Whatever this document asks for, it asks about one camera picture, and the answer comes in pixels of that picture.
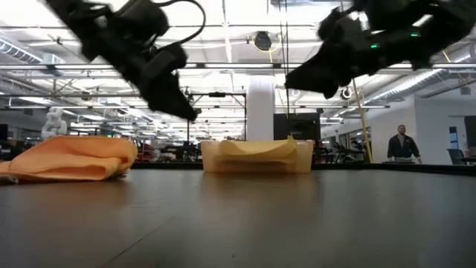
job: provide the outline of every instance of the folded towel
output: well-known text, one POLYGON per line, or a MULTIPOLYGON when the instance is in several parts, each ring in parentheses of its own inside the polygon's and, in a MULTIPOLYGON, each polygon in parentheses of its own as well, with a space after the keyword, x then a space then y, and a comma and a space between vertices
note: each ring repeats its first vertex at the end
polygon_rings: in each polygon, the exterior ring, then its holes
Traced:
POLYGON ((0 163, 0 176, 99 181, 126 172, 137 153, 136 146, 123 138, 56 136, 0 163))

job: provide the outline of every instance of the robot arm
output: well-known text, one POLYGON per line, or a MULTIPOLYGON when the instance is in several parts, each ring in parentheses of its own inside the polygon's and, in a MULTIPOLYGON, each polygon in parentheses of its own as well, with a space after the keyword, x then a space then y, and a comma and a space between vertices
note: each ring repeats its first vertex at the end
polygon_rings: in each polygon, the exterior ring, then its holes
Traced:
POLYGON ((138 87, 152 111, 166 112, 188 120, 196 112, 180 91, 177 68, 187 64, 181 44, 198 36, 205 27, 205 12, 195 0, 129 0, 113 12, 106 4, 86 0, 45 0, 55 14, 83 44, 81 53, 92 61, 101 56, 118 70, 125 80, 138 87), (187 1, 203 12, 202 27, 180 42, 157 48, 154 43, 169 29, 161 7, 187 1))
POLYGON ((355 0, 349 10, 334 9, 322 21, 321 49, 288 74, 285 86, 331 98, 352 78, 402 61, 409 61, 413 69, 430 67, 432 55, 468 35, 475 23, 473 0, 355 0), (348 16, 354 11, 366 13, 370 31, 348 16), (429 20, 414 26, 428 14, 429 20))

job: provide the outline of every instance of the dark jacket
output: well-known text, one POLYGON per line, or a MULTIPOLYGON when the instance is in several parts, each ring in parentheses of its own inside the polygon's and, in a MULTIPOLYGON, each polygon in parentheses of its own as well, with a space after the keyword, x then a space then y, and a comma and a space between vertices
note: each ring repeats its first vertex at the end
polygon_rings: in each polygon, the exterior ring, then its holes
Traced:
POLYGON ((398 135, 393 136, 388 141, 387 157, 410 158, 411 155, 419 157, 419 151, 415 141, 407 135, 403 138, 403 146, 400 144, 398 135))

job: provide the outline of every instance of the gray tabletop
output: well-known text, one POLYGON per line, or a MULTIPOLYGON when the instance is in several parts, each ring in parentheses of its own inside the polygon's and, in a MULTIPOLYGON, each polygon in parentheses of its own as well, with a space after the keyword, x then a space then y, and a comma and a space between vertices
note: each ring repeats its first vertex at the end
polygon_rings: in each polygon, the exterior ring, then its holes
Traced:
POLYGON ((133 170, 0 187, 0 267, 476 267, 476 180, 133 170))

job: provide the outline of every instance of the tan plastic tub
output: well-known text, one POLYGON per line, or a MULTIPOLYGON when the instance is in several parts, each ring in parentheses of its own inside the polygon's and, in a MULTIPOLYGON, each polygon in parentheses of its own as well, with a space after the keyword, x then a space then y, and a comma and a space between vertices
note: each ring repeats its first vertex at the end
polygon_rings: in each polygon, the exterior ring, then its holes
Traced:
POLYGON ((203 141, 203 168, 211 173, 309 173, 312 141, 203 141))

